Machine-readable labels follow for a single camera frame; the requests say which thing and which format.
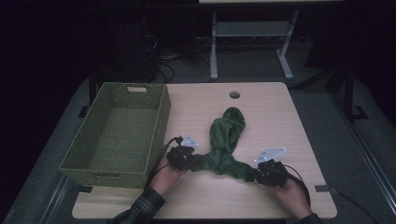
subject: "sleeve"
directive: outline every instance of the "sleeve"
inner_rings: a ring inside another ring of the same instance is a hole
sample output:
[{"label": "sleeve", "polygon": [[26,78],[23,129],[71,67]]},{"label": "sleeve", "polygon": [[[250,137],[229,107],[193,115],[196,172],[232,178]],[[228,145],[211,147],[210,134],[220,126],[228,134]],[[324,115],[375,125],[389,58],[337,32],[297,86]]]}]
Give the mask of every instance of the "sleeve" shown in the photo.
[{"label": "sleeve", "polygon": [[311,216],[300,219],[296,224],[322,224],[317,214],[312,214]]},{"label": "sleeve", "polygon": [[143,224],[152,220],[165,204],[163,197],[154,189],[148,188],[136,199],[131,208],[114,217],[111,224]]}]

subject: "controller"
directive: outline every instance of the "controller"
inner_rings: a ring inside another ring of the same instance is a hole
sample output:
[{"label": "controller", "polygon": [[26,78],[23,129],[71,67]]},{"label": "controller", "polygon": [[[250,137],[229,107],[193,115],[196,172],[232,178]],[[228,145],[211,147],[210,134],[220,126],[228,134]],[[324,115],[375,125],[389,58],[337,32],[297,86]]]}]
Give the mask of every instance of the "controller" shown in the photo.
[{"label": "controller", "polygon": [[254,178],[260,184],[271,187],[283,187],[289,172],[280,161],[269,160],[261,162],[254,173]]},{"label": "controller", "polygon": [[192,155],[193,151],[193,147],[172,147],[166,158],[174,170],[189,170],[196,163]]}]

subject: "gray floor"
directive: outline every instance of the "gray floor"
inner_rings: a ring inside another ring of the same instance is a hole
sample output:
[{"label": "gray floor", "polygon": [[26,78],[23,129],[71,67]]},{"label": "gray floor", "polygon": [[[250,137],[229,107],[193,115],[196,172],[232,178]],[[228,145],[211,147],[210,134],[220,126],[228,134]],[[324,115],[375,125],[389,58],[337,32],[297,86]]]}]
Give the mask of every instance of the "gray floor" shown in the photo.
[{"label": "gray floor", "polygon": [[[278,46],[275,41],[261,50],[219,54],[217,82],[280,81],[293,86],[320,71],[304,67],[310,45],[310,42],[299,41],[290,45],[287,58],[295,75],[293,81],[287,81],[283,77],[274,51]],[[175,70],[173,83],[209,81],[209,67],[204,63],[209,62],[209,55],[205,53],[199,56],[202,60],[196,62],[179,59],[168,63]],[[161,69],[167,76],[171,76],[169,68],[162,66]],[[154,82],[163,82],[162,77],[158,76]],[[326,182],[358,202],[378,223],[396,223],[396,216],[377,185],[369,163],[363,157],[361,143],[356,141],[350,131],[350,123],[340,112],[337,96],[342,96],[342,93],[327,93],[324,90],[326,82],[327,78],[324,78],[303,91],[290,91]],[[66,108],[15,201],[9,221],[5,223],[106,223],[105,220],[76,220],[72,217],[71,210],[79,185],[64,179],[58,171],[59,164],[83,121],[78,118],[78,113],[89,103],[88,92],[86,81]],[[396,186],[396,176],[392,172],[396,168],[396,131],[375,105],[370,92],[359,81],[355,82],[354,97],[355,105],[361,105],[369,119],[356,120],[353,127],[359,130],[372,149],[389,182]],[[61,181],[66,184],[64,194],[54,195],[54,192],[62,192],[56,191]],[[333,199],[338,214],[335,218],[325,220],[325,223],[373,223],[355,204],[339,194],[334,194]]]}]

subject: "green towel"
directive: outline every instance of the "green towel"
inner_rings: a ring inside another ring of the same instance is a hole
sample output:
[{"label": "green towel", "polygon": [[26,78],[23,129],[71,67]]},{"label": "green towel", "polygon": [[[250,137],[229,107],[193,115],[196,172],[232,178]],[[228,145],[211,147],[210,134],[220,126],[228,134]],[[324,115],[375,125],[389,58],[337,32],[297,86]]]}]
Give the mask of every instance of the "green towel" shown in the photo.
[{"label": "green towel", "polygon": [[221,119],[215,119],[210,127],[211,151],[195,155],[196,164],[191,171],[211,170],[216,175],[230,175],[236,179],[253,182],[254,169],[233,158],[239,136],[246,127],[244,116],[238,108],[230,107]]}]

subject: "dark background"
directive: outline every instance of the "dark background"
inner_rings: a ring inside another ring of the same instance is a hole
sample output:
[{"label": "dark background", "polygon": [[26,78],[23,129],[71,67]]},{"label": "dark background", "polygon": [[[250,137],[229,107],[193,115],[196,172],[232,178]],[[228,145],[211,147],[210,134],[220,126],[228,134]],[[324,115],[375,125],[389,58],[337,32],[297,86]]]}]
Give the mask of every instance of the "dark background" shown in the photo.
[{"label": "dark background", "polygon": [[[96,6],[97,2],[84,4]],[[95,74],[105,71],[102,81],[150,81],[155,76],[152,71],[155,59],[142,56],[145,51],[145,41],[139,35],[142,27],[130,24],[129,35],[135,40],[128,44],[114,25],[139,21],[139,15],[115,12],[104,16],[86,13],[81,7],[81,3],[73,1],[0,1],[0,220],[15,200],[74,91],[92,71]],[[391,4],[374,1],[364,4],[347,1],[336,14],[323,18],[326,29],[313,32],[310,25],[316,24],[304,21],[304,16],[315,12],[308,11],[299,19],[300,24],[308,25],[296,26],[295,31],[318,35],[307,65],[327,68],[340,61],[347,64],[396,126],[394,9]],[[210,22],[210,13],[199,13],[205,15],[204,22]],[[173,17],[165,14],[155,14],[149,29],[163,37],[164,45],[178,45],[183,53],[191,53],[191,39],[205,33],[208,24],[202,24],[191,13],[174,15],[184,16],[183,21],[172,21]],[[188,32],[181,33],[180,26]],[[98,48],[97,43],[105,49]],[[137,53],[125,55],[122,51],[125,48]],[[130,62],[128,67],[116,62],[106,50]],[[131,74],[131,70],[145,75]]]}]

